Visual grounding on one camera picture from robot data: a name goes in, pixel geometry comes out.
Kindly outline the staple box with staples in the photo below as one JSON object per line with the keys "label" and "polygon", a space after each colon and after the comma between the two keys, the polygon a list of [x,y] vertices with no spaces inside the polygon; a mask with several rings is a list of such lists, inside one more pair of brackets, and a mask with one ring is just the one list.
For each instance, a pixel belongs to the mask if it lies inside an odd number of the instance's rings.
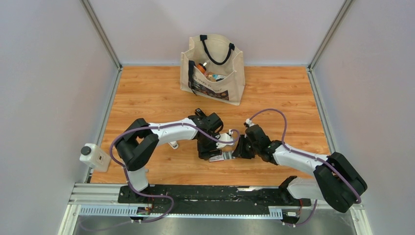
{"label": "staple box with staples", "polygon": [[222,152],[221,155],[213,156],[209,159],[209,162],[220,162],[220,161],[227,161],[227,160],[233,160],[235,159],[234,156],[232,156],[232,151],[229,152]]}

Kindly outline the white stapler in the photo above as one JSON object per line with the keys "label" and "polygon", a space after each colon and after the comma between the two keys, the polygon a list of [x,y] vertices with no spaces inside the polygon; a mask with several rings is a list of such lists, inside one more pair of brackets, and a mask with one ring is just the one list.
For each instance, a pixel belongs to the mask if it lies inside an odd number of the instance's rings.
{"label": "white stapler", "polygon": [[177,149],[179,147],[178,143],[176,141],[172,141],[169,142],[169,145],[173,148],[173,149]]}

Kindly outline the black stapler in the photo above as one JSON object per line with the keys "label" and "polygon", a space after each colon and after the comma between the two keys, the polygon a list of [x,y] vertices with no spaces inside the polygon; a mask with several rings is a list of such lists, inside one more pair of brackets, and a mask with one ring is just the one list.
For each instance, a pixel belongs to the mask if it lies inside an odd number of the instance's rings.
{"label": "black stapler", "polygon": [[208,117],[200,108],[197,108],[194,113],[198,119],[206,119]]}

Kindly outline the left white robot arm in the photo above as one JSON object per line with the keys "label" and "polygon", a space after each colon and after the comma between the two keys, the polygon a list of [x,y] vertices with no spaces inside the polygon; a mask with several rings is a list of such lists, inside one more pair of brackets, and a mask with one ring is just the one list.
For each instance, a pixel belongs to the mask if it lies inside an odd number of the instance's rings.
{"label": "left white robot arm", "polygon": [[145,165],[156,147],[166,143],[175,147],[177,141],[196,140],[198,157],[209,160],[222,154],[218,139],[223,126],[216,113],[207,116],[202,111],[168,123],[148,123],[143,118],[136,119],[111,145],[123,161],[126,178],[132,188],[131,197],[138,203],[148,200],[150,190]]}

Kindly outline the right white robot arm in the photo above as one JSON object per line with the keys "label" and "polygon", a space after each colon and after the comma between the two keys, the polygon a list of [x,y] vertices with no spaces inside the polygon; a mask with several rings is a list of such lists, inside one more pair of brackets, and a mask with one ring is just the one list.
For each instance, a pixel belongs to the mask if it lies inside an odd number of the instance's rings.
{"label": "right white robot arm", "polygon": [[243,159],[259,156],[265,162],[311,175],[311,179],[294,178],[279,191],[280,201],[286,205],[303,198],[324,200],[336,211],[345,213],[368,189],[365,180],[343,154],[315,154],[279,140],[272,141],[257,124],[240,135],[232,155]]}

